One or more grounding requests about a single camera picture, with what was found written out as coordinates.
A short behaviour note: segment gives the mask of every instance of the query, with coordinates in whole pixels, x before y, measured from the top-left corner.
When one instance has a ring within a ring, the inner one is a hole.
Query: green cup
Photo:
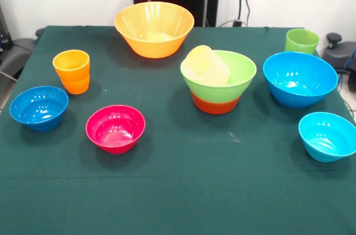
[[[313,54],[319,43],[316,33],[304,28],[295,28],[287,32],[285,51]]]
[[[208,86],[188,79],[181,73],[190,91],[200,99],[210,103],[228,103],[239,98],[256,75],[256,65],[240,53],[214,50],[230,68],[230,79],[224,86]]]

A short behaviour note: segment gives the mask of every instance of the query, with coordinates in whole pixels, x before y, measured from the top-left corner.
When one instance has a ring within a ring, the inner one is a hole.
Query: red bowl
[[[107,106],[96,111],[87,121],[88,138],[106,152],[120,154],[130,150],[142,136],[144,116],[134,107]]]

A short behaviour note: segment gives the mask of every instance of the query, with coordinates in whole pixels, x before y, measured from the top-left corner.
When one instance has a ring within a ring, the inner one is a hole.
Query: large orange bowl
[[[126,7],[115,27],[139,55],[162,58],[174,54],[194,26],[193,15],[173,3],[145,2]]]

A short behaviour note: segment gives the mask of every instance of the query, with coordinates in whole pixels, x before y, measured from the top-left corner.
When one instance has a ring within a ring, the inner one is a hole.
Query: light blue bowl
[[[282,52],[263,64],[268,88],[284,106],[303,108],[319,102],[338,84],[335,69],[307,53]]]
[[[10,115],[34,131],[56,128],[67,109],[68,95],[52,86],[40,86],[19,94],[10,105]]]
[[[336,114],[316,112],[299,122],[305,149],[316,160],[332,162],[356,152],[356,128]]]

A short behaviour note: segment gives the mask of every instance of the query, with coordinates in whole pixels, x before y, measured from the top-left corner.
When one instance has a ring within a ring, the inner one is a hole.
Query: orange cup
[[[89,88],[90,58],[81,50],[59,53],[53,59],[53,66],[65,89],[71,94],[82,94]]]

